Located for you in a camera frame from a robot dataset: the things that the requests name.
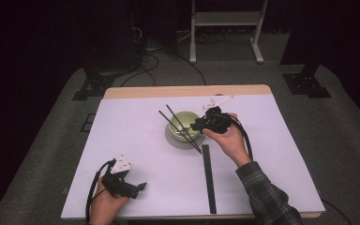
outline person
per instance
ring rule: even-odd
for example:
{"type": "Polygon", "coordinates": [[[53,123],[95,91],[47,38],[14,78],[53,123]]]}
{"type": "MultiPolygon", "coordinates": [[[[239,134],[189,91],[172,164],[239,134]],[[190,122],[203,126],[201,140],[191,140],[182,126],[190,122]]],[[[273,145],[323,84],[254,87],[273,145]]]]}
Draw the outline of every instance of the person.
{"type": "MultiPolygon", "coordinates": [[[[271,184],[259,163],[250,159],[244,137],[235,125],[231,125],[224,134],[215,133],[210,129],[204,129],[202,132],[217,142],[238,167],[235,172],[244,185],[253,215],[259,224],[303,224],[299,212],[288,204],[288,195],[271,184]]],[[[97,193],[103,189],[104,186],[98,182],[97,193]]],[[[127,201],[127,197],[117,198],[108,191],[101,192],[92,201],[89,224],[110,224],[127,201]]]]}

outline hand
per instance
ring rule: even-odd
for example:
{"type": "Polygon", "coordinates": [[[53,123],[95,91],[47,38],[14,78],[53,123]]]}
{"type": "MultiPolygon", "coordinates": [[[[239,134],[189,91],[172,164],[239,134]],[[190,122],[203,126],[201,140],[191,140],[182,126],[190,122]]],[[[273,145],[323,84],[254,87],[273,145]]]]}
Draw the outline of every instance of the hand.
{"type": "Polygon", "coordinates": [[[113,222],[116,214],[128,202],[128,197],[113,197],[108,190],[104,190],[101,184],[101,177],[97,182],[97,191],[95,199],[91,204],[90,222],[93,225],[108,225],[113,222]]]}
{"type": "MultiPolygon", "coordinates": [[[[231,117],[236,118],[235,113],[229,113],[231,117]]],[[[233,124],[223,134],[216,133],[210,129],[203,129],[202,132],[209,138],[217,142],[223,152],[236,164],[241,167],[251,161],[247,148],[245,147],[245,139],[241,131],[233,124]]]]}

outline dark background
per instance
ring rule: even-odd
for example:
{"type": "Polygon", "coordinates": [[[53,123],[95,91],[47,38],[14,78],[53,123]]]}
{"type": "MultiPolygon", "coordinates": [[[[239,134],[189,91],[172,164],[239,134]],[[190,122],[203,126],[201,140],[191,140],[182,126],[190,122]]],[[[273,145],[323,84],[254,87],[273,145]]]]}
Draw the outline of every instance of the dark background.
{"type": "MultiPolygon", "coordinates": [[[[261,3],[223,2],[199,0],[197,8],[261,3]]],[[[189,0],[0,0],[0,200],[76,69],[136,67],[142,47],[132,43],[131,23],[175,49],[173,32],[189,29],[189,18],[189,0]]],[[[360,108],[360,1],[271,1],[263,31],[290,30],[281,64],[318,58],[360,108]]]]}

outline plaid shirt sleeve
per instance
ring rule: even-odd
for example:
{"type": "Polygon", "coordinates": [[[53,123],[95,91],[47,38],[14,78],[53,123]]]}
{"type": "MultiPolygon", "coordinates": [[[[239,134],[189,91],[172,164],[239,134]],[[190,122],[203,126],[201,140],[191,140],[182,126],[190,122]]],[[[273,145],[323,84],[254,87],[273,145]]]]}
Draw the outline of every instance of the plaid shirt sleeve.
{"type": "Polygon", "coordinates": [[[303,224],[299,212],[288,205],[288,195],[271,184],[257,162],[236,170],[249,195],[253,215],[259,224],[303,224]]]}

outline white rack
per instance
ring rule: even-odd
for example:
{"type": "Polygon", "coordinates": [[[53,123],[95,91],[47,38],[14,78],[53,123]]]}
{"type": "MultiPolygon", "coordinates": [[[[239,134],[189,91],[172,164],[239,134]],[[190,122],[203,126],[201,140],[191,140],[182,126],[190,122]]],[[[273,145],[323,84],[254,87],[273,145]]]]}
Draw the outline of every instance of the white rack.
{"type": "Polygon", "coordinates": [[[255,25],[256,30],[254,36],[251,37],[250,44],[255,54],[256,61],[259,64],[264,62],[262,53],[257,44],[259,35],[262,30],[265,10],[268,0],[262,3],[260,11],[243,11],[243,12],[196,12],[195,0],[192,0],[191,14],[191,43],[189,48],[189,62],[196,63],[196,47],[195,47],[195,27],[197,26],[227,26],[227,25],[255,25]]]}

